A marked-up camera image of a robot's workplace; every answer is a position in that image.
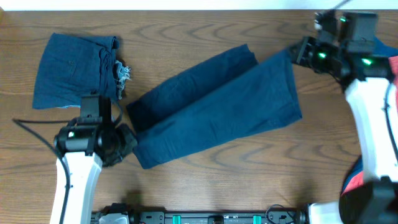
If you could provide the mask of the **navy blue shorts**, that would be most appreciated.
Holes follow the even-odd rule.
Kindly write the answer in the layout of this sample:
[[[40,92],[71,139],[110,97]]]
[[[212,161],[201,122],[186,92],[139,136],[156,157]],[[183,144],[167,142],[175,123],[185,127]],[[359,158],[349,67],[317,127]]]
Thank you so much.
[[[247,45],[169,78],[126,108],[144,169],[302,117],[288,51],[259,62]]]

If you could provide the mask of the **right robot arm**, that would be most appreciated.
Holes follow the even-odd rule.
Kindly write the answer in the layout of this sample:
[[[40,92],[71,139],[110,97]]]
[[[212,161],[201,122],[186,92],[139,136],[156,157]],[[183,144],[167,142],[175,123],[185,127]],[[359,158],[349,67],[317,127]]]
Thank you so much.
[[[389,58],[376,52],[373,12],[315,15],[316,37],[291,46],[294,64],[331,75],[341,86],[356,123],[363,183],[339,199],[312,203],[296,223],[397,222],[397,88]]]

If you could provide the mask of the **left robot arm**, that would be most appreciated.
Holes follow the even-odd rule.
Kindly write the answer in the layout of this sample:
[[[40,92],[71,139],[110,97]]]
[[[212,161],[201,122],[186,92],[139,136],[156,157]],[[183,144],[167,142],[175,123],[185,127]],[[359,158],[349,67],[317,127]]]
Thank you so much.
[[[51,223],[90,223],[102,169],[122,162],[137,146],[122,117],[112,119],[112,104],[101,95],[84,96],[79,117],[55,136],[57,186]]]

